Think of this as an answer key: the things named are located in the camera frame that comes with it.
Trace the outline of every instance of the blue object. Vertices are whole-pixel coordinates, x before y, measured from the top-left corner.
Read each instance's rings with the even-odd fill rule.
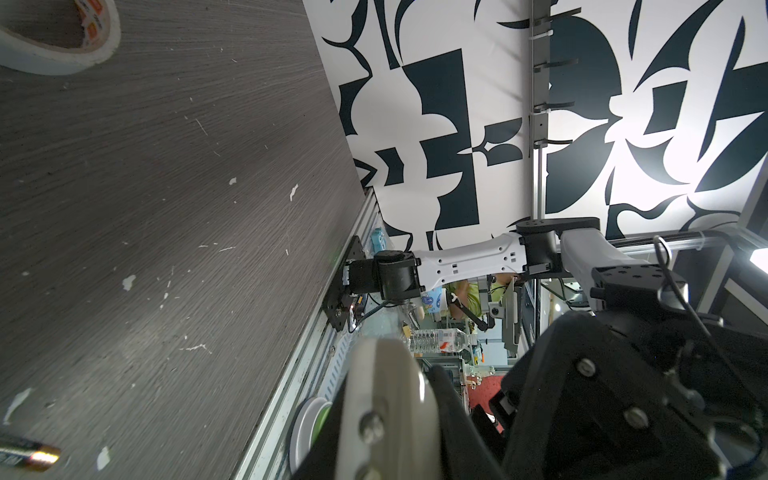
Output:
[[[422,293],[422,305],[428,313],[440,313],[442,308],[442,287],[439,286],[433,290]]]
[[[373,253],[378,253],[382,250],[386,250],[386,237],[384,230],[379,227],[371,232],[371,244],[373,245]]]

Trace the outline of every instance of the battery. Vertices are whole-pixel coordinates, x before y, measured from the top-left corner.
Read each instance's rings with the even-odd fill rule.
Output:
[[[0,465],[43,472],[61,457],[50,445],[0,433]]]

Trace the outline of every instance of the black and white patterned backdrop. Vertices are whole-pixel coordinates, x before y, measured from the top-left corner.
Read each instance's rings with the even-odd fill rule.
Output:
[[[765,0],[552,0],[549,217],[609,237],[735,221],[768,151]],[[305,0],[349,148],[398,248],[530,211],[528,0]]]

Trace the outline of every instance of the white paint spot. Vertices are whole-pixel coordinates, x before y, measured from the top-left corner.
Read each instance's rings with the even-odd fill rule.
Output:
[[[205,128],[203,128],[203,124],[201,124],[201,123],[200,123],[200,121],[199,121],[199,120],[197,120],[196,118],[195,118],[194,120],[197,122],[197,124],[198,124],[198,125],[200,125],[200,129],[203,131],[203,133],[204,133],[204,134],[205,134],[205,136],[207,137],[207,136],[208,136],[208,132],[206,132],[206,131],[205,131]]]
[[[32,393],[32,389],[26,389],[24,392],[21,392],[17,394],[17,396],[13,397],[13,400],[11,401],[11,405],[8,406],[8,410],[5,411],[5,417],[3,417],[2,424],[3,425],[11,425],[11,415],[13,415],[13,412],[27,399],[29,394]]]
[[[179,349],[179,350],[197,350],[197,349],[203,349],[208,353],[212,353],[206,346],[205,343],[201,343],[200,345],[191,346],[188,349]]]
[[[127,276],[123,279],[123,290],[126,292],[130,292],[131,288],[134,286],[134,280],[136,280],[135,275]]]
[[[109,449],[104,447],[98,453],[98,457],[96,457],[96,469],[100,472],[107,465],[109,465]]]

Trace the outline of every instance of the black mounting plate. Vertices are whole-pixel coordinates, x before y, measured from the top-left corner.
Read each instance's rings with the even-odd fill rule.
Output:
[[[364,260],[365,253],[362,251],[360,237],[354,236],[349,242],[349,246],[344,254],[344,260],[339,265],[339,269],[333,275],[331,284],[328,287],[325,298],[323,298],[323,312],[328,316],[328,322],[337,332],[346,328],[346,322],[349,318],[349,306],[354,299],[349,294],[349,289],[343,285],[344,267],[353,260]]]

